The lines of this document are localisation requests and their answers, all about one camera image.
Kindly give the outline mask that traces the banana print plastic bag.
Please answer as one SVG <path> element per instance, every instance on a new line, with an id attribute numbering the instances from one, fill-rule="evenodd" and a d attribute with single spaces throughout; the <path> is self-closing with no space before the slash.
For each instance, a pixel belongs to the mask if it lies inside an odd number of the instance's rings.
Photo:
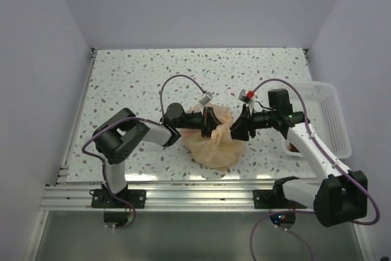
<path id="1" fill-rule="evenodd" d="M 246 144 L 231 137 L 230 127 L 233 125 L 231 109 L 212 103 L 207 105 L 212 107 L 221 124 L 212 131 L 209 138 L 203 138 L 199 130 L 181 129 L 181 141 L 197 163 L 210 169 L 223 171 L 240 161 Z"/>

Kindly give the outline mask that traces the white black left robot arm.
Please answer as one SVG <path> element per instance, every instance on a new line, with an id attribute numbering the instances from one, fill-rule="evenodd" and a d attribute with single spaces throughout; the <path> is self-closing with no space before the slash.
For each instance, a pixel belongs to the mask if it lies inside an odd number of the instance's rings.
<path id="1" fill-rule="evenodd" d="M 106 201 L 115 208 L 125 204 L 125 160 L 140 142 L 152 142 L 169 147 L 180 139 L 179 129 L 199 130 L 203 137 L 208 138 L 221 124 L 211 106 L 206 106 L 198 112 L 186 112 L 181 104 L 172 103 L 167 107 L 160 122 L 137 117 L 128 108 L 119 111 L 92 136 L 96 150 L 104 156 L 103 180 L 107 189 Z"/>

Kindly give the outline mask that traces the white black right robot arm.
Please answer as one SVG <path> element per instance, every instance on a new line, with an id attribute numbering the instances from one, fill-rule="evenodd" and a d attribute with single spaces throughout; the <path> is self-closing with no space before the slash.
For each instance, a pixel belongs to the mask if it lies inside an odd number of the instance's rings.
<path id="1" fill-rule="evenodd" d="M 230 128 L 231 137 L 248 141 L 257 130 L 275 129 L 296 147 L 320 182 L 319 186 L 312 186 L 295 176 L 280 178 L 265 201 L 282 208 L 294 202 L 301 204 L 312 209 L 324 227 L 365 217 L 367 177 L 361 171 L 353 172 L 327 148 L 304 112 L 293 111 L 288 91 L 270 90 L 268 111 L 251 110 L 252 97 L 253 93 L 249 93 L 244 98 L 242 112 Z"/>

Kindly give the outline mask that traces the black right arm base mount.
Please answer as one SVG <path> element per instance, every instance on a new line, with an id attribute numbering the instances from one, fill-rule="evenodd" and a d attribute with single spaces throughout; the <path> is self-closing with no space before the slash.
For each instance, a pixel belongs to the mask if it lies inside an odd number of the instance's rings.
<path id="1" fill-rule="evenodd" d="M 288 200 L 283 193 L 283 184 L 298 177 L 291 176 L 277 179 L 271 189 L 255 189 L 253 193 L 253 203 L 255 209 L 296 209 L 305 208 L 300 203 Z"/>

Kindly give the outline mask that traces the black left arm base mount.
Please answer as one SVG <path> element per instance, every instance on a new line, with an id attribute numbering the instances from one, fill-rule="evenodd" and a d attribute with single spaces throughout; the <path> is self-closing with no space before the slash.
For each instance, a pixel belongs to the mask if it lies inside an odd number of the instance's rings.
<path id="1" fill-rule="evenodd" d="M 144 189 L 124 188 L 119 193 L 111 195 L 105 186 L 89 191 L 92 196 L 92 208 L 145 208 L 147 192 Z"/>

